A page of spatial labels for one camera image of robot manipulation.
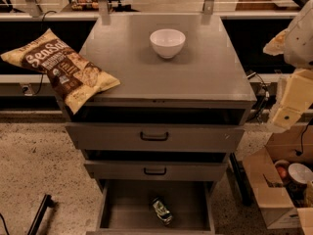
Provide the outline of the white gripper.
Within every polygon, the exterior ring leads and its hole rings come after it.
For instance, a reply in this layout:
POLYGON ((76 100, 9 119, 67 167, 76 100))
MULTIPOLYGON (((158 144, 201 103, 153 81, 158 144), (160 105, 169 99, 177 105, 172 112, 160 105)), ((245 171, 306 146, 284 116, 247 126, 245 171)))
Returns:
POLYGON ((269 131, 283 133, 313 104, 313 0, 304 5, 287 30, 264 46, 263 52, 271 56, 284 54, 285 62, 297 68, 289 76, 280 77, 276 103, 267 121, 269 131))

